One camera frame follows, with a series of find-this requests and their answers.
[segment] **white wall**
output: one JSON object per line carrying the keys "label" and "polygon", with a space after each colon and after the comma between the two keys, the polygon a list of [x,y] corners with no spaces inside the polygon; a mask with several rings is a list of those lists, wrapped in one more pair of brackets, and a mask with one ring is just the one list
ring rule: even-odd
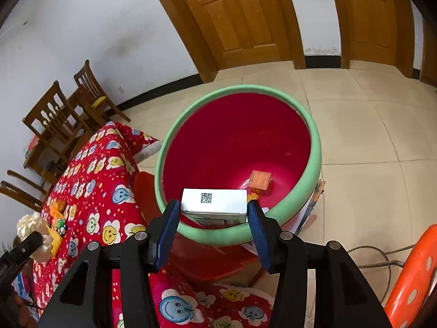
{"label": "white wall", "polygon": [[414,69],[422,69],[423,57],[423,19],[416,5],[411,2],[412,16],[414,19]]}
{"label": "white wall", "polygon": [[334,0],[293,0],[305,55],[341,55]]}
{"label": "white wall", "polygon": [[[54,80],[70,95],[85,59],[116,104],[197,73],[159,0],[20,0],[0,29],[0,179],[39,180],[22,168],[32,133],[21,119]],[[0,195],[0,242],[27,212]]]}

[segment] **blue gripper pad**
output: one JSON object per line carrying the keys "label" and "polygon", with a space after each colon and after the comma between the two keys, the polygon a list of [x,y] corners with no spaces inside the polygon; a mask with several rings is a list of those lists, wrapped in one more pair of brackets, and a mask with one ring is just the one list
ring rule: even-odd
{"label": "blue gripper pad", "polygon": [[272,251],[267,240],[267,232],[269,230],[267,219],[258,200],[251,200],[247,204],[247,221],[249,223],[252,238],[255,242],[256,251],[258,252],[259,261],[264,269],[268,272],[272,265]]}
{"label": "blue gripper pad", "polygon": [[181,203],[178,200],[171,200],[163,213],[163,217],[167,217],[167,223],[158,241],[158,255],[155,263],[158,270],[167,263],[173,239],[178,229],[180,214]]}

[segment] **tile floor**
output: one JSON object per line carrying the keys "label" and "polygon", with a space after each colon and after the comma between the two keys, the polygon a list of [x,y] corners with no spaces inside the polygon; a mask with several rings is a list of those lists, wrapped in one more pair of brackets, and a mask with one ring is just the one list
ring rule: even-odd
{"label": "tile floor", "polygon": [[[303,234],[308,242],[338,240],[390,251],[416,243],[437,222],[430,194],[437,188],[437,95],[434,88],[405,78],[395,67],[352,61],[351,69],[294,70],[292,62],[222,70],[213,83],[195,86],[126,111],[132,125],[163,139],[179,114],[221,87],[259,84],[298,100],[314,118],[322,139],[325,193],[316,222]],[[140,164],[154,173],[157,156]],[[405,260],[409,251],[391,256]],[[358,264],[379,262],[378,253],[353,253]],[[400,269],[394,267],[394,281]],[[364,275],[379,298],[388,269]],[[277,276],[257,284],[274,295]],[[309,272],[307,316],[314,309],[314,273]]]}

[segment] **white box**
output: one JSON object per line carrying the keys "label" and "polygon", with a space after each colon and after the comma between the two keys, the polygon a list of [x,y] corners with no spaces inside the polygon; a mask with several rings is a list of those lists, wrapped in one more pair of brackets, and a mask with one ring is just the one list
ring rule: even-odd
{"label": "white box", "polygon": [[246,222],[246,190],[186,188],[181,212],[204,228],[224,228]]}

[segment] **red plastic stool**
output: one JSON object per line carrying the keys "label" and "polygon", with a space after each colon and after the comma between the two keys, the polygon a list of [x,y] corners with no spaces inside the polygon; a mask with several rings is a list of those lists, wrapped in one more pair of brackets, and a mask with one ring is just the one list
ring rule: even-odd
{"label": "red plastic stool", "polygon": [[429,294],[436,267],[437,224],[433,224],[408,256],[384,308],[394,328],[405,328],[413,322]]}
{"label": "red plastic stool", "polygon": [[[134,179],[135,200],[147,223],[161,216],[154,189],[155,176],[140,172]],[[195,222],[183,216],[183,221],[200,228]],[[189,281],[195,283],[215,282],[243,270],[256,262],[258,257],[240,245],[211,247],[196,243],[176,233],[170,254],[173,264]]]}

